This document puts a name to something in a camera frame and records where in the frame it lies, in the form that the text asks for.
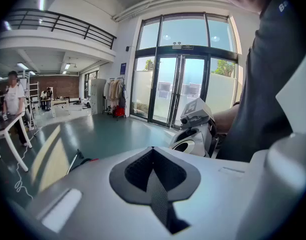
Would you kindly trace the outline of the emergency exit light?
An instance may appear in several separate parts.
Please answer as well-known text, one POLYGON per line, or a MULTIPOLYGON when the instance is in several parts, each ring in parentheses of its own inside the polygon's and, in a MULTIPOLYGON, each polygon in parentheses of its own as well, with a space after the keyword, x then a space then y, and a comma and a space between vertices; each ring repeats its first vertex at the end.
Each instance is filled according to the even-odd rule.
POLYGON ((172 49, 173 50, 193 50, 194 46, 193 45, 184 45, 184 44, 181 44, 180 42, 178 42, 178 43, 173 42, 172 49))

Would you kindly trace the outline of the white shelving rack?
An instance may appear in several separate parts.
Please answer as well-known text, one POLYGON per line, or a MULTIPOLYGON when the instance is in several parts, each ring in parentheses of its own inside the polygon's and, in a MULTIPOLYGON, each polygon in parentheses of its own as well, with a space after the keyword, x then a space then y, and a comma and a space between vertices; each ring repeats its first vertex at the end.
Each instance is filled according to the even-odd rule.
POLYGON ((31 81, 33 76, 35 76, 34 72, 24 69, 20 80, 24 89, 25 118, 29 131, 36 129, 34 115, 40 112, 40 84, 38 81, 31 81))

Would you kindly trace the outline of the person's black clothing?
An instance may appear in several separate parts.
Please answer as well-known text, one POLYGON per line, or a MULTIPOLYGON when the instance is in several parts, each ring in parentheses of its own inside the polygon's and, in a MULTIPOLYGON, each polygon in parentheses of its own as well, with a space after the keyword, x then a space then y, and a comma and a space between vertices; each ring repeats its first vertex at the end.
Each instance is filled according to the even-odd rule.
POLYGON ((306 31, 288 0, 270 0, 249 49, 239 108, 216 158, 250 162, 291 134, 290 123, 276 95, 306 54, 306 31))

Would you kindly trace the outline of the white locker cabinet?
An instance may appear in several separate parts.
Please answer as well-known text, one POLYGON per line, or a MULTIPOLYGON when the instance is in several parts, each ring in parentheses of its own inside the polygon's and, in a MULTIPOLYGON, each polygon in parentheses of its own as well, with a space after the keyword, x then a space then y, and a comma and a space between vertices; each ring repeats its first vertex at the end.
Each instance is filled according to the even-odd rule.
POLYGON ((91 106, 91 114, 101 114, 104 110, 104 87, 106 80, 101 78, 92 79, 91 89, 90 89, 90 106, 91 106))

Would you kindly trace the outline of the person's right forearm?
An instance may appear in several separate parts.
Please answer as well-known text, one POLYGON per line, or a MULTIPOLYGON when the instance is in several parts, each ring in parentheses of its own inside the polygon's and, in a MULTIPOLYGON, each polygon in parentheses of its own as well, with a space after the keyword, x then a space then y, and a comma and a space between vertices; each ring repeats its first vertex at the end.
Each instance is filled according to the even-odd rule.
POLYGON ((236 102, 230 109, 213 114, 218 134, 227 134, 237 116, 239 102, 236 102))

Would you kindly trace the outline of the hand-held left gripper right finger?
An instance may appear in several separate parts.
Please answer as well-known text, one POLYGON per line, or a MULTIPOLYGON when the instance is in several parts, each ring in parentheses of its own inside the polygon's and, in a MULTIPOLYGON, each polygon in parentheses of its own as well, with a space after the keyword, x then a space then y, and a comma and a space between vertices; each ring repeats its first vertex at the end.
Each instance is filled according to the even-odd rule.
POLYGON ((178 159, 177 164, 193 166, 200 173, 199 185, 184 200, 173 201, 176 233, 166 228, 153 231, 153 240, 237 240, 241 217, 250 191, 247 177, 251 165, 246 162, 200 157, 154 147, 156 154, 178 159))

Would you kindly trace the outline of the black balcony railing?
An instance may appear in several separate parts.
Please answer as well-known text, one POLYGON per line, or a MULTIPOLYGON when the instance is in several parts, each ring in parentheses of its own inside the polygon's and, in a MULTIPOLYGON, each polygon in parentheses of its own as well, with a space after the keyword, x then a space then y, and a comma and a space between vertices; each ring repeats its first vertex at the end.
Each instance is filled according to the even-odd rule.
POLYGON ((113 48, 116 36, 84 20, 53 11, 32 8, 11 10, 0 23, 0 32, 14 30, 68 34, 113 48))

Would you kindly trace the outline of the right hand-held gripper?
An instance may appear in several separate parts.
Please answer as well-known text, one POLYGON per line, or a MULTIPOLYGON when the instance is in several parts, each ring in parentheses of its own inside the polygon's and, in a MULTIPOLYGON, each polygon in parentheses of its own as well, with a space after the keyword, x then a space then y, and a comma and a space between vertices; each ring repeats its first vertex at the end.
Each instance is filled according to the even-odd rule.
POLYGON ((211 109, 197 98, 185 105, 180 117, 181 130, 199 129, 202 132, 205 150, 210 158, 218 144, 219 137, 211 109))

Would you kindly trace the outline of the pale wooden work table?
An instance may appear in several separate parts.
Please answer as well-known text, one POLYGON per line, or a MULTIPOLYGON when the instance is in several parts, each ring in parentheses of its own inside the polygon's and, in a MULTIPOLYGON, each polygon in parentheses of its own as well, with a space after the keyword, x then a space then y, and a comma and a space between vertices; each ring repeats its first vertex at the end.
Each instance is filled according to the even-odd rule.
POLYGON ((66 111, 70 114, 69 111, 69 100, 68 99, 55 99, 50 102, 52 117, 55 118, 55 106, 56 105, 65 105, 66 111))

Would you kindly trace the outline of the clothes rack with coats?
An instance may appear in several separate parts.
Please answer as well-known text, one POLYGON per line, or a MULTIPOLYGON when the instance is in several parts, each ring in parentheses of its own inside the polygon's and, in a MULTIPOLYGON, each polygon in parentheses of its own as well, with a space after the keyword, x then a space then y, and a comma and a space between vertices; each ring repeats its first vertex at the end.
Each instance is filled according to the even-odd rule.
POLYGON ((124 117, 115 117, 113 115, 117 106, 126 110, 127 90, 123 77, 110 78, 105 83, 103 98, 105 105, 105 109, 102 111, 103 114, 112 115, 116 120, 126 118, 126 115, 124 117))

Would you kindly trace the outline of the black-framed glass window wall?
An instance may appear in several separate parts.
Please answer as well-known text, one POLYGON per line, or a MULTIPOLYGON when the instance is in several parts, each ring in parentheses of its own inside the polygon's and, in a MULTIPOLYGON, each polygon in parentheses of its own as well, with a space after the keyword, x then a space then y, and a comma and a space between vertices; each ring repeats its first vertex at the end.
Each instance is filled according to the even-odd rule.
POLYGON ((130 114, 178 129, 189 102, 214 113, 240 99, 241 52, 232 16, 205 12, 160 15, 141 23, 132 76, 130 114))

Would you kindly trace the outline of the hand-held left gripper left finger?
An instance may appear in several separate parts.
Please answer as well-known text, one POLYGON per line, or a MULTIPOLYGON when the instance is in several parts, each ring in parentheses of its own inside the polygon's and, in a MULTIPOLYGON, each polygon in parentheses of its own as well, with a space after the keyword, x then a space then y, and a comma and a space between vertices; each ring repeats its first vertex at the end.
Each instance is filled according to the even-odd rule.
POLYGON ((143 151, 87 162, 44 189, 26 211, 60 240, 165 240, 168 231, 146 205, 130 204, 112 189, 112 168, 143 151))

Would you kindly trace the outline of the paper notice on glass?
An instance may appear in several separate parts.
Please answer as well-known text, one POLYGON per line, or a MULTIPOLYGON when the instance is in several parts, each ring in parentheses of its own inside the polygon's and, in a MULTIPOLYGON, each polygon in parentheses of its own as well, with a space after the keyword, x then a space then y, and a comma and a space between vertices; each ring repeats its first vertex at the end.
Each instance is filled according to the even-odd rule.
POLYGON ((198 83, 182 84, 181 95, 187 96, 190 99, 200 97, 201 85, 198 83))
POLYGON ((171 92, 171 86, 170 82, 160 81, 157 87, 158 98, 167 99, 168 94, 171 92))

